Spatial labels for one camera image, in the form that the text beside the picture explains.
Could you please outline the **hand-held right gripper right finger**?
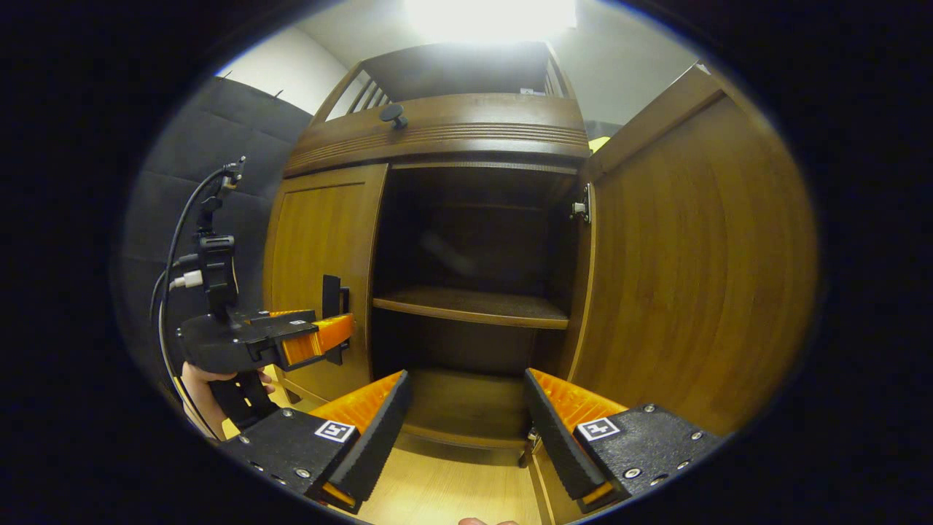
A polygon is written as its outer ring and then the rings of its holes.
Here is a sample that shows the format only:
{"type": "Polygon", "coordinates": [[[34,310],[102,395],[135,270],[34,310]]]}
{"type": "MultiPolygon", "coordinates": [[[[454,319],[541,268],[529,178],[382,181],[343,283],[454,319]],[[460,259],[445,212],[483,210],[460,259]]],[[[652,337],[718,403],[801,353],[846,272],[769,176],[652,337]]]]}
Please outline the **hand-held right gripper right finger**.
{"type": "Polygon", "coordinates": [[[626,408],[534,368],[524,372],[524,398],[564,491],[584,513],[659,489],[725,442],[657,403],[626,408]]]}

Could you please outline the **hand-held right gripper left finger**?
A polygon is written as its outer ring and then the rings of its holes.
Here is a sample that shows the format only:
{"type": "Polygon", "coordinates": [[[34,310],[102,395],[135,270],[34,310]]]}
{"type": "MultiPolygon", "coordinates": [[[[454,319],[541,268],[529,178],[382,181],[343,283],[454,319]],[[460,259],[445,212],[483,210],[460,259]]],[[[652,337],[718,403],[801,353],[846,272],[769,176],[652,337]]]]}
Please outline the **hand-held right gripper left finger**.
{"type": "Polygon", "coordinates": [[[273,405],[221,451],[301,497],[356,514],[373,493],[411,403],[401,370],[309,412],[273,405]]]}

